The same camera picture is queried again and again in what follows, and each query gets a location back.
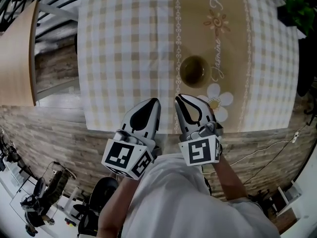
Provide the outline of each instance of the cup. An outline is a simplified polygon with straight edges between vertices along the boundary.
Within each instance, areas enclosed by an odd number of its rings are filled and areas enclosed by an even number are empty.
[[[211,70],[208,63],[199,56],[186,58],[179,69],[181,80],[191,88],[201,88],[210,82]]]

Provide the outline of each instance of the white t-shirt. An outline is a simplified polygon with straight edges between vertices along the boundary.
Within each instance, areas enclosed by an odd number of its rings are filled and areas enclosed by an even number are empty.
[[[132,199],[122,238],[277,238],[277,228],[248,199],[211,197],[200,167],[181,154],[158,157]]]

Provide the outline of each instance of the white marker cube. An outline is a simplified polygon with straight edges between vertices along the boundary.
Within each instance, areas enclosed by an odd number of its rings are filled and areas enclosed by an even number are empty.
[[[108,139],[101,164],[118,175],[138,180],[151,161],[147,146]]]
[[[220,141],[216,135],[178,143],[188,166],[218,163]]]

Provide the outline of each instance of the yellow flower center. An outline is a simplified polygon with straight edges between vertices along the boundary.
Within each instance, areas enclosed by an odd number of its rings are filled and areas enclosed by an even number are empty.
[[[210,106],[213,110],[216,110],[216,109],[219,107],[219,102],[216,101],[216,100],[212,100],[212,101],[209,103],[209,106]]]

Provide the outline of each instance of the black plant pot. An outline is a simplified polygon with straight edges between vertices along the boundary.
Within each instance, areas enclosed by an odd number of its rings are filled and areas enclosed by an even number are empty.
[[[284,5],[277,8],[277,18],[285,26],[296,26],[296,23],[293,21],[292,16],[288,14]]]

